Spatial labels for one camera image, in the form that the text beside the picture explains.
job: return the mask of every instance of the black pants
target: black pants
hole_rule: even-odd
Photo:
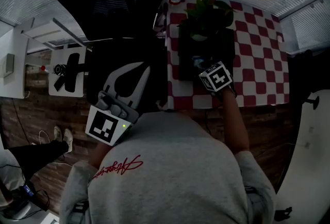
[[[27,145],[8,149],[23,168],[24,177],[30,180],[32,175],[66,153],[69,149],[65,141],[53,140],[41,145]]]

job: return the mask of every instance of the sweatshirt sleeve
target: sweatshirt sleeve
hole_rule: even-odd
[[[86,162],[73,165],[62,194],[60,223],[91,223],[87,188],[96,172]]]
[[[273,223],[276,193],[267,176],[249,151],[235,155],[241,169],[249,207],[249,223],[262,218],[262,223]]]

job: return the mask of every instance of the shoe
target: shoe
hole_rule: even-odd
[[[73,135],[69,129],[65,129],[63,141],[65,141],[69,145],[69,149],[66,153],[72,152]]]
[[[62,141],[62,131],[58,126],[54,127],[54,140]]]

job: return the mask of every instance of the potted plant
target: potted plant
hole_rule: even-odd
[[[204,41],[230,26],[234,20],[233,9],[219,0],[196,0],[195,9],[186,9],[188,18],[179,27],[195,41]]]

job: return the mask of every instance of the red and white tablecloth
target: red and white tablecloth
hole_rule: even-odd
[[[269,12],[238,2],[225,1],[235,10],[234,82],[239,106],[274,105],[289,102],[289,70],[281,26]],[[184,9],[196,0],[169,5],[167,14],[168,109],[213,108],[218,99],[200,83],[178,79],[178,24],[187,18]]]

